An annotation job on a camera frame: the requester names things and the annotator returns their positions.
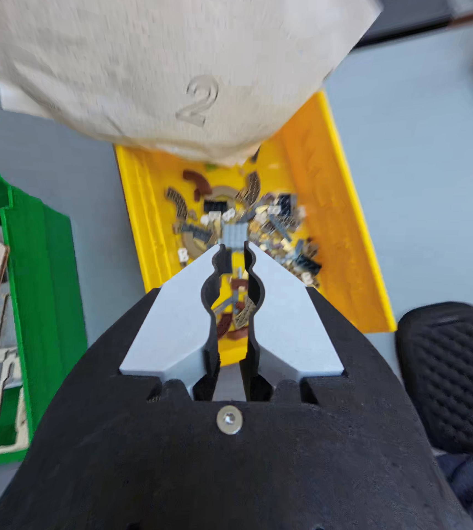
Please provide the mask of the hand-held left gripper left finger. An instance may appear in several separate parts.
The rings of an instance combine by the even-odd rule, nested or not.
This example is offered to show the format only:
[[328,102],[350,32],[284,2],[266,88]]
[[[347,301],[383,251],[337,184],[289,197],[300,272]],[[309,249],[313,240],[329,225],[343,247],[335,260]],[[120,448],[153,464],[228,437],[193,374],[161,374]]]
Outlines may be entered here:
[[179,380],[197,401],[212,401],[220,355],[213,303],[220,296],[224,244],[214,245],[159,290],[120,365],[122,375]]

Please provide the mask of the white paper bag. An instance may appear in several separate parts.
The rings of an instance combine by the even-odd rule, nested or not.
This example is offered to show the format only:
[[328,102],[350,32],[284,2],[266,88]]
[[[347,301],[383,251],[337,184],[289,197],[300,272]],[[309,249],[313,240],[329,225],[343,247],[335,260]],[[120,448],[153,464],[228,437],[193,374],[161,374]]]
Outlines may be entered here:
[[0,100],[233,166],[320,90],[379,1],[0,1]]

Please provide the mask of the black quilted wrist rest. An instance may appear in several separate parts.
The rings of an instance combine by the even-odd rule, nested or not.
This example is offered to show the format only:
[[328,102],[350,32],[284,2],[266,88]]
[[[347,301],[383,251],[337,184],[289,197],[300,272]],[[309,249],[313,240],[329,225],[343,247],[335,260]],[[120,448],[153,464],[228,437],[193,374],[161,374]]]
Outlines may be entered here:
[[398,322],[395,346],[432,447],[473,453],[473,306],[447,301],[412,309]]

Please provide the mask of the pile of toy bricks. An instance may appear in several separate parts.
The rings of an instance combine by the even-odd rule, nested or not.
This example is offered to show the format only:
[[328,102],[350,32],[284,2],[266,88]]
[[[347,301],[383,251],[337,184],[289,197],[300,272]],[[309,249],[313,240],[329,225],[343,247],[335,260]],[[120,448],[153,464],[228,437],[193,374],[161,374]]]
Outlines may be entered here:
[[296,238],[306,211],[298,206],[295,194],[263,194],[257,171],[248,173],[239,190],[212,185],[192,169],[184,169],[182,178],[193,184],[193,200],[203,214],[189,207],[176,188],[165,189],[164,196],[175,209],[172,231],[181,241],[177,248],[180,266],[186,267],[216,244],[226,248],[220,283],[227,281],[230,294],[213,309],[219,340],[239,341],[248,336],[255,305],[248,294],[248,273],[237,261],[243,258],[245,242],[255,244],[306,287],[320,288],[319,245],[311,237]]

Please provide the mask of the yellow plastic bin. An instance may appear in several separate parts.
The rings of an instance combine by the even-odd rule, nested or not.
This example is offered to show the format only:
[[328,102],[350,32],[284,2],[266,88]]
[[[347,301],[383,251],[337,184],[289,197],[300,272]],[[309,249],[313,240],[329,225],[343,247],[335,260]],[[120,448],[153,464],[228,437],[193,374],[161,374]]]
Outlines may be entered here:
[[[215,186],[241,189],[257,171],[262,193],[295,194],[306,211],[300,234],[318,245],[322,265],[319,292],[363,333],[393,332],[396,321],[385,288],[346,156],[324,92],[310,100],[243,166],[224,168],[176,156],[116,146],[140,271],[146,292],[160,287],[183,268],[180,238],[172,231],[175,209],[164,196],[168,186],[193,200],[184,169],[202,173]],[[221,365],[245,358],[247,338],[219,340]]]

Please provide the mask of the black flat pad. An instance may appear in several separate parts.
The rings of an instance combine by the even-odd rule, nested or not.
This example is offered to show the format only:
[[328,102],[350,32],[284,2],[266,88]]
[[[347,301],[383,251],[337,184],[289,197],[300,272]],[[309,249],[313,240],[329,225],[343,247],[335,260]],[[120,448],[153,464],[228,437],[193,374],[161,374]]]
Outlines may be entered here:
[[379,4],[380,15],[355,49],[444,28],[452,19],[448,1],[379,1]]

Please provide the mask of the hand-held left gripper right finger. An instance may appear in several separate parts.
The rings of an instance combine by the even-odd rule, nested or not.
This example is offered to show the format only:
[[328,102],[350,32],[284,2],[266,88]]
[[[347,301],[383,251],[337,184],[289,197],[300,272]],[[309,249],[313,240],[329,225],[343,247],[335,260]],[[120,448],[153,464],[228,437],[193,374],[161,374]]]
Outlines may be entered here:
[[247,353],[240,371],[247,401],[268,401],[281,381],[337,377],[345,368],[314,304],[323,297],[253,242],[244,248]]

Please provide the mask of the cream lattice sheet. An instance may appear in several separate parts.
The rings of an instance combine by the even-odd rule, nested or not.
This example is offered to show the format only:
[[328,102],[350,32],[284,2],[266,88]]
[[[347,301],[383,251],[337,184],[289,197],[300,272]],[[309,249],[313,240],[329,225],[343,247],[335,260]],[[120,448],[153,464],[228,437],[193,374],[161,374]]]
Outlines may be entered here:
[[10,287],[0,288],[0,455],[29,445],[21,362]]

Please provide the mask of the green plastic bin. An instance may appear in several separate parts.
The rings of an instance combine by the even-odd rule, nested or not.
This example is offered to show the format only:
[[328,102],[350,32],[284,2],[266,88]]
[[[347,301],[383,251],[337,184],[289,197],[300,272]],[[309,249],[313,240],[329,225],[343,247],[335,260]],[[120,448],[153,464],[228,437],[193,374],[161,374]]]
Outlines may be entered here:
[[[10,249],[1,286],[10,287],[30,444],[87,349],[71,222],[0,176],[0,242]],[[28,447],[0,455],[0,465],[22,461]]]

